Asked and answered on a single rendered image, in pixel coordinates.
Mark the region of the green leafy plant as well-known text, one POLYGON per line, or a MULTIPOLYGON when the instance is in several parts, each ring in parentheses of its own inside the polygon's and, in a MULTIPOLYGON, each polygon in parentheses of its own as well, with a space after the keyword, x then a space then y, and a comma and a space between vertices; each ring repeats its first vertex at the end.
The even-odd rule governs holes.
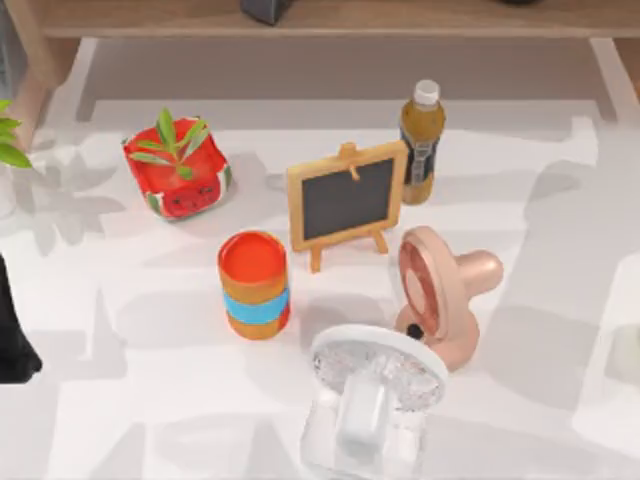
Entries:
POLYGON ((0 163, 14 168, 32 169, 31 161, 17 146, 16 129, 21 122, 7 115, 10 105, 10 100, 0 99, 0 163))

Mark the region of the red watermelon plant pot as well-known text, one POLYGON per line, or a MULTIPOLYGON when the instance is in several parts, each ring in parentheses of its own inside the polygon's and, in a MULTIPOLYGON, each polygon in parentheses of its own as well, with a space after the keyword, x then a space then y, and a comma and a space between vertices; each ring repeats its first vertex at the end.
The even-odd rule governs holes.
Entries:
POLYGON ((149 208, 175 221, 211 208, 227 194, 231 166, 206 120, 163 109, 154 126, 122 141, 129 169, 149 208))

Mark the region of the pink desk fan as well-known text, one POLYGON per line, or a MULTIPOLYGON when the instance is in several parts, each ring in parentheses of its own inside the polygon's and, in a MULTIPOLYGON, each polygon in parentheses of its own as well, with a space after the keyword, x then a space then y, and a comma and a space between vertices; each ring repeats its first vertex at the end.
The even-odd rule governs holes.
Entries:
POLYGON ((398 263, 407 304, 394 329, 429 347, 449 371, 465 366, 480 337, 470 301, 501 283, 501 260, 487 250, 456 255, 435 230, 420 226, 404 233, 398 263))

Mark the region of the wooden framed blackboard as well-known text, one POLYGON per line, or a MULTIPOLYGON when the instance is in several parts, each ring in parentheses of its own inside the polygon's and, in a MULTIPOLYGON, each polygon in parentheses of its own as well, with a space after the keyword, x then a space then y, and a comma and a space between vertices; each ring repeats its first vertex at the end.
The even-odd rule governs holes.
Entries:
POLYGON ((321 269, 324 249, 370 237, 388 252, 383 232, 397 225, 408 149, 402 140, 338 153, 287 169, 292 249, 310 252, 310 270, 321 269))

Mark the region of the dark grey object on shelf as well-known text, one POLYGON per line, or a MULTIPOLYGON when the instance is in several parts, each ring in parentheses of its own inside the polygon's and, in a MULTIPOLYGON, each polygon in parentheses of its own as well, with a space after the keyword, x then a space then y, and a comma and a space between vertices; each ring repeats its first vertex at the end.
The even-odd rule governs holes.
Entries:
POLYGON ((274 26, 294 0, 240 0, 240 9, 249 18, 274 26))

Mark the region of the amber bottle with white cap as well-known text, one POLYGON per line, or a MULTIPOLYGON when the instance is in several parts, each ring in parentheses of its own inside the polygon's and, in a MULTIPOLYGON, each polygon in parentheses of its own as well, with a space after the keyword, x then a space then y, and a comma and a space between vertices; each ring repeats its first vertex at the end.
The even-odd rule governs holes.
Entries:
POLYGON ((402 194, 405 204, 422 204, 431 195, 445 122, 439 84, 429 79, 420 80, 402 108, 399 123, 401 138, 408 148, 402 194))

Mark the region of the wooden shelf unit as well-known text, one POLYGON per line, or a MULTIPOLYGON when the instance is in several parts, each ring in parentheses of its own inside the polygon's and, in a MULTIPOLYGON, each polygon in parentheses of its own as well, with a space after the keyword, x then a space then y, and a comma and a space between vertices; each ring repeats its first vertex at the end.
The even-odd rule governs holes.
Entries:
POLYGON ((67 79, 83 37, 242 35, 425 35, 610 37, 640 98, 640 0, 294 0, 274 27, 238 0, 6 0, 26 52, 25 80, 11 108, 30 145, 48 93, 67 79))

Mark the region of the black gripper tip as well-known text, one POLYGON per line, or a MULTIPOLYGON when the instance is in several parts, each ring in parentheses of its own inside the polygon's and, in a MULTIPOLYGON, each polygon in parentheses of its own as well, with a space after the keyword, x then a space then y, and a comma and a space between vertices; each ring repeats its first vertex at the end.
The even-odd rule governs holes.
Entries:
POLYGON ((18 320, 4 257, 0 254, 0 384, 24 384, 43 362, 18 320))

